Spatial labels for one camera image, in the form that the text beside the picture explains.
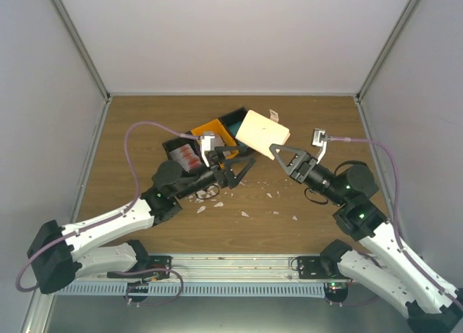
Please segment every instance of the paper scrap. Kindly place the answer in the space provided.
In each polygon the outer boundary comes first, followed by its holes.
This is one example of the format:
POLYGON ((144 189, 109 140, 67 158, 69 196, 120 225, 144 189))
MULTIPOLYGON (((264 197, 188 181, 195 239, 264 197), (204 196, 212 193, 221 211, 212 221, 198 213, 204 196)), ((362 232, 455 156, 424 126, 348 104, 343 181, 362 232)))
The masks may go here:
POLYGON ((280 117, 278 116, 278 112, 272 110, 272 109, 269 109, 270 111, 270 119, 274 122, 277 122, 280 120, 280 117))

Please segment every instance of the wooden table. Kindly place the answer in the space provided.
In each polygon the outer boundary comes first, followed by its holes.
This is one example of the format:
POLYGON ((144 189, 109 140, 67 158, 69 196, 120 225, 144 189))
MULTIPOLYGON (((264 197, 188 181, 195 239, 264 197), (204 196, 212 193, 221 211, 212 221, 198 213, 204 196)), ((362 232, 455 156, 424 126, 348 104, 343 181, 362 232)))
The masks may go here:
MULTIPOLYGON (((269 115, 291 130, 288 146, 316 154, 311 144, 314 127, 330 135, 365 137, 350 97, 320 96, 137 96, 113 99, 80 209, 79 220, 89 219, 130 201, 135 185, 123 152, 126 130, 132 123, 153 120, 186 132, 218 116, 245 106, 269 115)), ((129 152, 140 177, 142 191, 166 160, 162 142, 173 135, 159 128, 135 129, 129 152)), ((334 239, 354 243, 331 216, 337 207, 319 206, 304 197, 305 186, 292 182, 275 162, 256 155, 255 166, 244 184, 221 191, 217 201, 180 201, 183 211, 158 227, 126 235, 139 239, 149 252, 319 253, 334 239), (213 207, 218 202, 223 207, 213 207), (197 210, 206 209, 197 214, 197 210), (249 217, 242 216, 242 211, 249 217)), ((357 159, 374 168, 365 144, 329 143, 322 165, 333 170, 343 161, 357 159)), ((385 211, 381 194, 373 202, 385 211)))

